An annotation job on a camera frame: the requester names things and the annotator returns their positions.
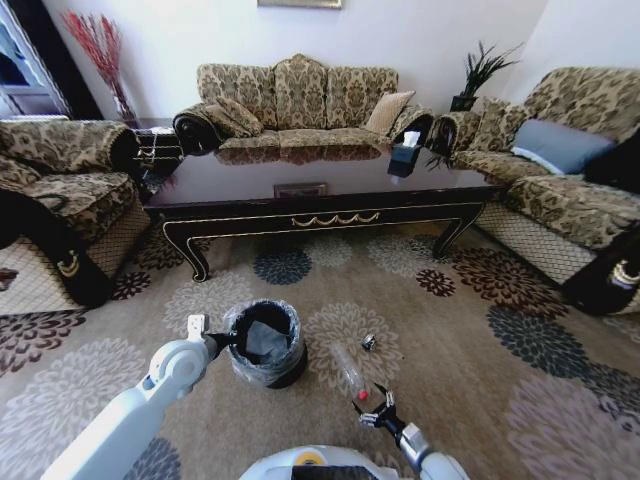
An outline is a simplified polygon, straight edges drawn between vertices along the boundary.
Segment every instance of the blue pillow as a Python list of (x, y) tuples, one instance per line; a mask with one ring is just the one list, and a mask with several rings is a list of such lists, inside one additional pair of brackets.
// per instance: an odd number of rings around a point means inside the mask
[(580, 173), (592, 158), (615, 147), (608, 138), (553, 122), (527, 120), (516, 133), (511, 151), (551, 173)]

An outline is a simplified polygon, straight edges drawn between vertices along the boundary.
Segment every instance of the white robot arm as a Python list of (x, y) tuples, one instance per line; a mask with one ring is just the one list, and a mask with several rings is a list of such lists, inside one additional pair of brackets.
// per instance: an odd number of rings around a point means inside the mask
[[(205, 334), (209, 327), (206, 315), (190, 315), (187, 324), (187, 339), (162, 346), (151, 360), (148, 375), (114, 398), (42, 478), (111, 480), (121, 479), (129, 472), (160, 430), (167, 408), (193, 390), (209, 363), (232, 341), (228, 335)], [(406, 425), (395, 416), (393, 394), (378, 388), (386, 394), (386, 404), (370, 414), (360, 412), (360, 421), (387, 428), (421, 479), (469, 480), (455, 459), (435, 452), (414, 424)], [(356, 451), (325, 446), (280, 452), (256, 462), (241, 478), (290, 479), (295, 460), (310, 449), (324, 459), (318, 465), (361, 466), (380, 480), (398, 478), (395, 471), (376, 467)]]

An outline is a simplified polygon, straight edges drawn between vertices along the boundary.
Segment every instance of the vase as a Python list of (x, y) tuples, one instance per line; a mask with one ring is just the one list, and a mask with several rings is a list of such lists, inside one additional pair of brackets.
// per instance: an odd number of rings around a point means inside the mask
[(113, 96), (113, 101), (116, 104), (116, 110), (120, 118), (125, 122), (135, 120), (136, 115), (129, 106), (129, 102), (124, 94), (122, 85), (120, 85), (120, 81), (111, 83), (111, 85), (109, 85), (109, 89), (111, 90), (111, 95)]
[(476, 103), (478, 97), (465, 97), (462, 95), (455, 95), (451, 101), (452, 112), (468, 112)]

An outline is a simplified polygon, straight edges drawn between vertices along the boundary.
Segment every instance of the trash can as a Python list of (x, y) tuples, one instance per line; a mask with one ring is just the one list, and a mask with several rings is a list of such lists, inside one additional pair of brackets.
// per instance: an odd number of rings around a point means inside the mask
[(282, 300), (254, 300), (224, 314), (234, 371), (244, 380), (268, 388), (294, 383), (307, 365), (300, 319)]

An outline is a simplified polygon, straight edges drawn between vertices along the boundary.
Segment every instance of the green plant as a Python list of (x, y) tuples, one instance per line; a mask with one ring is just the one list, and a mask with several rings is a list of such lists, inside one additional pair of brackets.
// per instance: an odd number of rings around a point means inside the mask
[(465, 68), (467, 70), (467, 86), (464, 91), (460, 92), (462, 97), (473, 97), (478, 89), (491, 78), (491, 76), (498, 70), (518, 63), (518, 60), (507, 61), (509, 55), (520, 48), (522, 44), (516, 45), (510, 50), (507, 50), (500, 55), (489, 56), (489, 54), (496, 48), (492, 46), (489, 50), (485, 50), (482, 42), (478, 42), (480, 49), (480, 56), (476, 56), (475, 53), (467, 54), (467, 62)]

